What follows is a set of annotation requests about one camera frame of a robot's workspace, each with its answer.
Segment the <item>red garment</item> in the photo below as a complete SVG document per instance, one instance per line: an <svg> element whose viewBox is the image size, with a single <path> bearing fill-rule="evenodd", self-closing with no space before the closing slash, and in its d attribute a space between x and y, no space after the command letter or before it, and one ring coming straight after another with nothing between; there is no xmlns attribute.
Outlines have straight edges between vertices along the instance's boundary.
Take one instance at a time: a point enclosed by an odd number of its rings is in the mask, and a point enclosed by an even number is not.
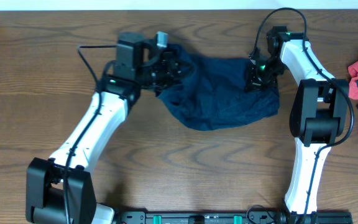
<svg viewBox="0 0 358 224"><path fill-rule="evenodd" d="M349 98L358 100L358 61L348 66L351 80L349 82Z"/></svg>

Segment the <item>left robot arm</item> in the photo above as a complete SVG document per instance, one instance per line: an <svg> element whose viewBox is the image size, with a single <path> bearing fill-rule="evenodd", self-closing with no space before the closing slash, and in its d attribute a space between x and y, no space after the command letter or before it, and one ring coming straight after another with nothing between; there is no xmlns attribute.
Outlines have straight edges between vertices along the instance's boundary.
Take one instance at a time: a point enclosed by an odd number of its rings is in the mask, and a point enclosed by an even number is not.
<svg viewBox="0 0 358 224"><path fill-rule="evenodd" d="M108 141L126 120L142 90L160 92L184 76L189 65L168 47L168 34L153 39L122 32L116 57L100 76L85 115L48 159L27 168L25 217L30 223L113 223L113 208L97 202L92 175Z"/></svg>

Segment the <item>navy blue shorts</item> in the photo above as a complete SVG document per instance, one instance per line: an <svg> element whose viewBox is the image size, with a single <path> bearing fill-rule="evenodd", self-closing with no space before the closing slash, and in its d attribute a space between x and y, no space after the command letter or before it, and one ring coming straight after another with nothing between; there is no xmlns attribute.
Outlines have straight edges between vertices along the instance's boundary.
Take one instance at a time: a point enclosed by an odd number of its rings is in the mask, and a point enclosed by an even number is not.
<svg viewBox="0 0 358 224"><path fill-rule="evenodd" d="M187 128L235 128L278 113L277 88L244 90L254 65L251 60L191 54L178 44L170 44L168 49L190 63L193 70L180 83L163 90L158 98Z"/></svg>

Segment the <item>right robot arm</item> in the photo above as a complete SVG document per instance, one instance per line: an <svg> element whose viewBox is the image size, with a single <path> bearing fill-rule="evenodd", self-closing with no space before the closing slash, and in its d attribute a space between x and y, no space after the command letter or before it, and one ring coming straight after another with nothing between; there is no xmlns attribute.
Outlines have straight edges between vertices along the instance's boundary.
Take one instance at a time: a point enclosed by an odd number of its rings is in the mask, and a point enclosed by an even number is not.
<svg viewBox="0 0 358 224"><path fill-rule="evenodd" d="M307 36L274 26L266 35L268 58L255 49L246 79L248 91L277 87L277 76L289 70L298 85L290 113L296 156L282 211L247 212L250 223L352 223L350 212L323 211L316 206L323 166L332 145L344 130L348 85L328 73L313 54Z"/></svg>

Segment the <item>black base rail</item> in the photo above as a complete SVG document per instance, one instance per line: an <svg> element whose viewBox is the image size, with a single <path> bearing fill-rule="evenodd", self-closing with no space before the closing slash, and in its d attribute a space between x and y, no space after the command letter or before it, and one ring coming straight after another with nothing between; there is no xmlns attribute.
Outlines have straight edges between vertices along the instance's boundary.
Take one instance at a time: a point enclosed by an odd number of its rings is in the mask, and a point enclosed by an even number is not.
<svg viewBox="0 0 358 224"><path fill-rule="evenodd" d="M353 224L349 212L319 212L302 215L261 210L245 213L145 213L122 212L117 224Z"/></svg>

